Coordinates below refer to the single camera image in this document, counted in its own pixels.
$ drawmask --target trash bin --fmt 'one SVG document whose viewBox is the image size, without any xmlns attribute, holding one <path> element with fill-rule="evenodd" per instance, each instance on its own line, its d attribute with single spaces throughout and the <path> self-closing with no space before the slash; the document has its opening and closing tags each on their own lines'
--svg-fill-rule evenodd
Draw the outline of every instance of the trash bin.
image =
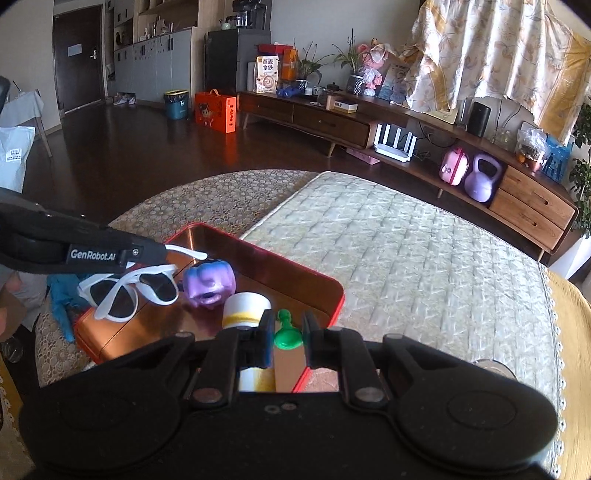
<svg viewBox="0 0 591 480">
<path fill-rule="evenodd" d="M 171 120 L 182 120 L 189 115 L 189 91 L 172 90 L 164 94 L 166 116 Z"/>
</svg>

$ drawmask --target coffee machine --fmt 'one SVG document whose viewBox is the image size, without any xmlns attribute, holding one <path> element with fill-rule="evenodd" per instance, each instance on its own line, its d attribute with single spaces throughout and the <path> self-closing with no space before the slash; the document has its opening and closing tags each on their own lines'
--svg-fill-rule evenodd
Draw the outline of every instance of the coffee machine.
<svg viewBox="0 0 591 480">
<path fill-rule="evenodd" d="M 255 30 L 271 29 L 272 0 L 234 0 L 234 15 L 227 17 L 226 22 L 234 23 L 237 28 L 253 28 Z"/>
</svg>

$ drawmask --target purple pig figurine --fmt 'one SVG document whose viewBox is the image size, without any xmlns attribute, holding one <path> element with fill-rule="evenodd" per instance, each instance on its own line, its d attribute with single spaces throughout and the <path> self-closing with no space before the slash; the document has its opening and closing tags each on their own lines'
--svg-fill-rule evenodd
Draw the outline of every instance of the purple pig figurine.
<svg viewBox="0 0 591 480">
<path fill-rule="evenodd" d="M 185 271 L 183 290 L 193 307 L 211 310 L 236 293 L 236 277 L 228 262 L 209 261 Z"/>
</svg>

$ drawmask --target orange box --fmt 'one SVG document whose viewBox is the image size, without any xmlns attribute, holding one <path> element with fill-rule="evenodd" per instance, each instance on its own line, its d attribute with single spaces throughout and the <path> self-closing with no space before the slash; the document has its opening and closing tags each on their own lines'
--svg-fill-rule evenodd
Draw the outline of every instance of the orange box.
<svg viewBox="0 0 591 480">
<path fill-rule="evenodd" d="M 195 121 L 199 125 L 228 134 L 236 131 L 236 97 L 217 90 L 195 95 Z"/>
</svg>

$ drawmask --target wall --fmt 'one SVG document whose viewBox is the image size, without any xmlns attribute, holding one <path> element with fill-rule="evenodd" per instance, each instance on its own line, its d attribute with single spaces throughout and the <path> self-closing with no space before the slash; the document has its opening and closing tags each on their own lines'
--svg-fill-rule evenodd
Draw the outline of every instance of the wall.
<svg viewBox="0 0 591 480">
<path fill-rule="evenodd" d="M 60 1 L 55 3 L 53 7 L 53 15 L 60 15 L 67 12 L 71 12 L 72 10 L 78 10 L 80 8 L 86 7 L 93 7 L 95 5 L 102 5 L 103 10 L 101 14 L 101 46 L 100 46 L 100 60 L 102 62 L 102 69 L 103 69 L 103 92 L 106 95 L 107 92 L 107 74 L 106 74 L 106 59 L 105 59 L 105 45 L 112 45 L 112 39 L 105 38 L 105 0 L 69 0 L 69 1 Z"/>
<path fill-rule="evenodd" d="M 53 0 L 20 0 L 0 17 L 0 73 L 22 90 L 39 90 L 46 129 L 60 125 L 52 28 Z"/>
<path fill-rule="evenodd" d="M 271 15 L 273 42 L 298 49 L 311 41 L 318 44 L 317 57 L 343 50 L 353 28 L 357 43 L 376 37 L 393 47 L 404 44 L 418 14 L 419 0 L 274 0 Z M 322 84 L 336 82 L 344 87 L 350 71 L 340 65 L 321 69 Z"/>
</svg>

